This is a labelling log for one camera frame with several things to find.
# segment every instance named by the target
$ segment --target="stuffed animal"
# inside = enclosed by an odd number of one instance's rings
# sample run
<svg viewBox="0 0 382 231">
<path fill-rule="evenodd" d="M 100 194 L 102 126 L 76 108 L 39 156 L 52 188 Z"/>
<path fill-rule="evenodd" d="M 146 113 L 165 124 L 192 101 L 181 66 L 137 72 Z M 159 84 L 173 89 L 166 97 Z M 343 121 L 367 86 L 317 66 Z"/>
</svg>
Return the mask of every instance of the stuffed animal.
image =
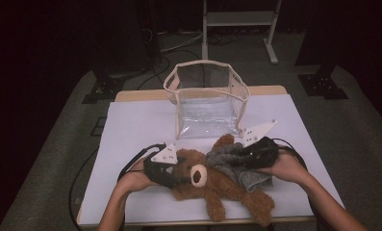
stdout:
<svg viewBox="0 0 382 231">
<path fill-rule="evenodd" d="M 213 146 L 213 150 L 226 144 L 232 144 L 231 135 L 221 137 Z M 197 150 L 180 149 L 177 151 L 179 163 L 172 169 L 178 178 L 191 178 L 191 184 L 179 184 L 172 189 L 177 200 L 204 198 L 209 217 L 212 221 L 225 220 L 225 209 L 221 198 L 239 201 L 245 206 L 252 218 L 262 226 L 271 222 L 271 210 L 274 201 L 270 196 L 256 189 L 248 192 L 241 184 L 222 171 L 206 164 L 205 154 Z"/>
</svg>

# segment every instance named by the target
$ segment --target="cable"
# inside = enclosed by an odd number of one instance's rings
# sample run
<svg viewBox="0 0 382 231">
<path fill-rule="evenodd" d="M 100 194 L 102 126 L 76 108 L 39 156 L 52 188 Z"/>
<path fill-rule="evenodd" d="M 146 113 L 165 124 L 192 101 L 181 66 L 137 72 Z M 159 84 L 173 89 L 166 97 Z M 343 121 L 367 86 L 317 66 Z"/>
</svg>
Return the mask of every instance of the cable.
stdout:
<svg viewBox="0 0 382 231">
<path fill-rule="evenodd" d="M 91 159 L 91 157 L 94 156 L 94 154 L 98 152 L 98 148 L 99 148 L 99 146 L 97 146 L 95 148 L 95 150 L 89 155 L 89 157 L 85 160 L 85 162 L 82 164 L 80 169 L 77 171 L 77 174 L 74 176 L 73 182 L 71 183 L 70 189 L 68 191 L 68 200 L 67 200 L 68 201 L 68 212 L 70 214 L 70 218 L 71 218 L 71 221 L 73 222 L 74 227 L 76 227 L 76 229 L 79 231 L 82 231 L 82 229 L 80 228 L 79 224 L 77 223 L 76 219 L 74 218 L 73 211 L 71 210 L 71 195 L 72 195 L 71 192 L 73 191 L 74 184 L 76 183 L 77 178 L 79 177 L 81 171 L 83 170 L 83 167 L 85 167 L 86 164 Z"/>
<path fill-rule="evenodd" d="M 128 173 L 128 172 L 144 172 L 144 169 L 140 169 L 140 170 L 129 170 L 129 171 L 126 171 L 125 173 Z"/>
<path fill-rule="evenodd" d="M 152 148 L 155 148 L 157 147 L 158 149 L 163 150 L 166 145 L 165 144 L 153 144 L 153 145 L 150 145 L 146 148 L 143 148 L 123 169 L 122 171 L 118 174 L 118 177 L 117 177 L 117 182 L 119 181 L 119 179 L 121 179 L 121 177 L 123 177 L 125 175 L 125 173 L 128 173 L 128 172 L 132 172 L 132 171 L 143 171 L 143 170 L 128 170 L 130 169 L 130 167 L 137 161 L 139 160 L 148 150 L 152 149 Z"/>
<path fill-rule="evenodd" d="M 149 33 L 149 40 L 148 40 L 148 42 L 151 42 L 151 40 L 154 38 L 154 34 L 152 33 L 152 31 L 149 30 L 149 29 L 146 29 L 146 28 L 143 28 L 142 30 Z"/>
<path fill-rule="evenodd" d="M 187 53 L 193 54 L 197 60 L 200 60 L 199 56 L 196 53 L 191 52 L 189 50 L 172 50 L 172 51 L 167 52 L 167 54 L 170 54 L 173 52 L 187 52 Z"/>
<path fill-rule="evenodd" d="M 222 35 L 213 35 L 209 36 L 209 44 L 213 46 L 224 46 L 239 40 L 237 35 L 234 35 L 235 38 L 230 38 L 230 36 L 222 36 Z"/>
<path fill-rule="evenodd" d="M 147 78 L 146 80 L 144 80 L 138 87 L 137 87 L 137 90 L 139 90 L 146 82 L 148 82 L 149 80 L 155 78 L 155 77 L 159 77 L 160 74 L 164 73 L 165 71 L 167 71 L 170 67 L 170 60 L 167 59 L 166 57 L 161 57 L 163 59 L 165 59 L 167 61 L 167 66 L 166 68 L 164 68 L 161 72 L 157 73 L 157 74 L 154 74 L 152 75 L 151 77 Z"/>
<path fill-rule="evenodd" d="M 172 51 L 172 50 L 175 50 L 175 49 L 178 49 L 178 48 L 181 48 L 181 47 L 184 47 L 184 46 L 187 46 L 187 45 L 190 45 L 198 40 L 200 40 L 202 38 L 203 34 L 202 33 L 199 33 L 198 36 L 196 36 L 195 38 L 191 38 L 187 41 L 184 41 L 182 42 L 181 44 L 179 45 L 176 45 L 176 46 L 173 46 L 173 47 L 170 47 L 170 48 L 167 48 L 167 49 L 162 49 L 161 50 L 161 53 L 166 53 L 166 52 L 169 52 L 169 51 Z"/>
<path fill-rule="evenodd" d="M 157 75 L 158 80 L 160 81 L 161 85 L 163 86 L 164 85 L 164 81 L 161 79 L 160 73 L 158 73 L 158 74 L 156 73 L 155 65 L 152 66 L 152 73 L 154 73 L 154 75 Z"/>
<path fill-rule="evenodd" d="M 305 164 L 305 161 L 304 159 L 301 157 L 301 155 L 298 154 L 298 152 L 295 151 L 295 149 L 293 148 L 293 146 L 287 142 L 287 141 L 284 141 L 282 139 L 272 139 L 274 141 L 282 141 L 284 143 L 286 143 L 289 147 L 285 146 L 285 147 L 280 147 L 279 149 L 284 149 L 284 150 L 287 150 L 287 151 L 290 151 L 292 152 L 292 154 L 295 156 L 295 158 L 302 164 L 302 166 L 308 171 L 308 168 L 307 168 L 307 165 Z M 310 208 L 311 210 L 313 211 L 313 214 L 314 216 L 316 217 L 317 221 L 319 222 L 319 224 L 321 224 L 324 228 L 326 228 L 327 230 L 335 230 L 334 228 L 332 228 L 332 226 L 328 223 L 328 221 L 326 221 L 322 215 L 319 213 L 319 211 L 317 210 L 317 208 L 313 205 L 313 203 L 311 202 L 310 198 L 308 197 L 308 202 L 310 204 Z"/>
</svg>

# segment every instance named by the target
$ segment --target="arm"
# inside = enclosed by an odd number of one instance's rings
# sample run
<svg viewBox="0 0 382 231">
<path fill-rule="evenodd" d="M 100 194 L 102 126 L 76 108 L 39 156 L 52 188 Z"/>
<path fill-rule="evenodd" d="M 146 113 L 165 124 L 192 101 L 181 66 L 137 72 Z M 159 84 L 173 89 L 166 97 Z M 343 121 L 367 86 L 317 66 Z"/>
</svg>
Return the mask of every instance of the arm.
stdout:
<svg viewBox="0 0 382 231">
<path fill-rule="evenodd" d="M 115 185 L 103 218 L 98 225 L 98 231 L 119 230 L 124 218 L 128 195 L 132 192 L 144 190 L 148 186 L 157 185 L 151 182 L 142 172 L 143 160 L 143 158 L 138 160 L 129 170 L 131 172 L 127 172 Z"/>
<path fill-rule="evenodd" d="M 307 194 L 322 217 L 336 230 L 367 230 L 287 151 L 280 151 L 274 166 L 258 171 L 298 184 Z"/>
</svg>

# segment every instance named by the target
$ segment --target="hand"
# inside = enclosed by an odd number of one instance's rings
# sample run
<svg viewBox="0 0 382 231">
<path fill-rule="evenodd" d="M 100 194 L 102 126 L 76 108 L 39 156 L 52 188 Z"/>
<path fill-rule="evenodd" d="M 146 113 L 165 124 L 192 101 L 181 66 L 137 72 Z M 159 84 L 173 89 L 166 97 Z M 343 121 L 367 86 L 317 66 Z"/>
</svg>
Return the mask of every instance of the hand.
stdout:
<svg viewBox="0 0 382 231">
<path fill-rule="evenodd" d="M 278 159 L 272 167 L 259 168 L 257 171 L 272 174 L 281 180 L 297 184 L 307 176 L 311 176 L 295 156 L 286 150 L 279 151 Z"/>
<path fill-rule="evenodd" d="M 119 179 L 115 187 L 132 193 L 144 190 L 149 186 L 158 185 L 152 182 L 143 172 L 143 161 L 145 159 L 146 157 L 143 157 L 136 161 L 121 179 Z"/>
</svg>

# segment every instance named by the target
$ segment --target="white table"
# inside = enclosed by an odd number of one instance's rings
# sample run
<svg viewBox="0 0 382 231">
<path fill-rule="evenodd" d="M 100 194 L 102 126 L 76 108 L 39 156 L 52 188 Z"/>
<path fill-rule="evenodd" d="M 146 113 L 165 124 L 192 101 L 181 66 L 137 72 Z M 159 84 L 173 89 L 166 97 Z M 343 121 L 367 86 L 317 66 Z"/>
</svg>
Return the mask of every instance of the white table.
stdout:
<svg viewBox="0 0 382 231">
<path fill-rule="evenodd" d="M 252 94 L 268 93 L 266 89 L 268 90 L 266 87 L 250 87 Z M 164 97 L 149 100 L 153 98 L 153 94 L 148 93 L 143 94 L 145 100 L 131 101 L 131 94 L 128 92 L 125 95 L 128 95 L 130 101 L 111 103 L 97 159 L 78 216 L 77 221 L 80 225 L 99 223 L 115 186 L 116 177 L 143 148 L 165 142 L 175 143 L 178 148 L 195 148 L 206 153 L 216 141 L 216 138 L 177 141 L 174 128 L 175 106 Z M 343 205 L 291 97 L 283 94 L 282 90 L 278 93 L 281 94 L 250 96 L 242 118 L 242 126 L 250 127 L 276 118 L 277 125 L 267 135 L 291 143 L 306 161 L 309 171 Z M 294 183 L 276 178 L 273 179 L 273 184 L 273 188 L 263 188 L 263 191 L 275 201 L 272 222 L 314 220 L 307 195 L 302 189 Z M 224 206 L 227 220 L 223 223 L 253 222 L 248 211 L 239 202 L 224 200 Z M 171 225 L 212 224 L 212 222 L 206 214 L 203 199 L 175 201 L 169 189 L 155 186 L 129 196 L 126 205 L 126 224 Z"/>
</svg>

